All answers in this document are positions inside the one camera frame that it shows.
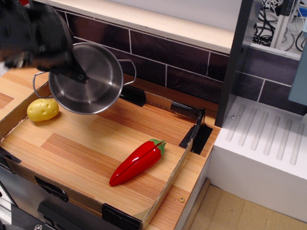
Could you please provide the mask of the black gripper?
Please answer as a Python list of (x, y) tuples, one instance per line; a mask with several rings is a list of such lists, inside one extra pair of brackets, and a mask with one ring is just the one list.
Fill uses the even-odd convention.
[(73, 80), (86, 80), (72, 50), (72, 33), (53, 7), (4, 6), (4, 65), (7, 68), (36, 68)]

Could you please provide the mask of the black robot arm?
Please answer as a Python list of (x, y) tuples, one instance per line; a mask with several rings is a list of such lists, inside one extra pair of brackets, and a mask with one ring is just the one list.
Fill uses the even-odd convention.
[(72, 50), (72, 32), (53, 7), (0, 2), (0, 60), (6, 67), (36, 68), (86, 83)]

